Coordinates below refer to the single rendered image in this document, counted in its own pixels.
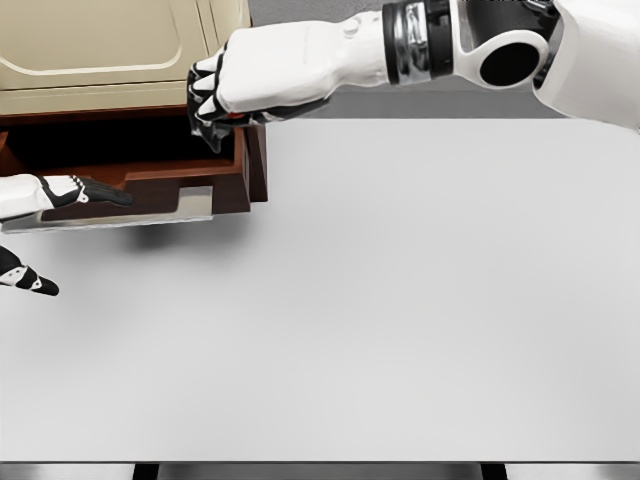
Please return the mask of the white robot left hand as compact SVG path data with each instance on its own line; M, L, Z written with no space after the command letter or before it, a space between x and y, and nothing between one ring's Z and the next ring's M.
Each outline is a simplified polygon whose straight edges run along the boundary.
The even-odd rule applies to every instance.
M0 177L0 224L76 203L109 202L128 207L133 197L94 179L75 175ZM57 296L58 285L39 275L16 254L0 245L0 286Z

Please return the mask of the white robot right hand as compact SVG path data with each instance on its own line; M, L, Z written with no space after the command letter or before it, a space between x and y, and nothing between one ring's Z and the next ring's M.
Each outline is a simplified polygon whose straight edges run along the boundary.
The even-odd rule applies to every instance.
M314 112L335 90L320 54L312 56L312 22L242 28L187 77L191 134L215 153L235 128L262 126ZM229 112L244 113L228 119Z

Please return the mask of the brown drawer with silver handle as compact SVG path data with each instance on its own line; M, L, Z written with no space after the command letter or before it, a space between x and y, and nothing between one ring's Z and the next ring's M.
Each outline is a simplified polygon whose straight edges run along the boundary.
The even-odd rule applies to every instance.
M129 207L74 204L4 224L6 233L206 221L267 200L265 130L236 129L218 153L186 118L0 127L0 177L77 175L121 189Z

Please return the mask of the cream and brown cabinet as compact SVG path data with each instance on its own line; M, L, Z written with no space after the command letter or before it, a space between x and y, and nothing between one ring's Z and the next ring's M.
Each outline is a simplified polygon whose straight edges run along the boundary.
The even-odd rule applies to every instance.
M184 117L248 0L0 0L0 127Z

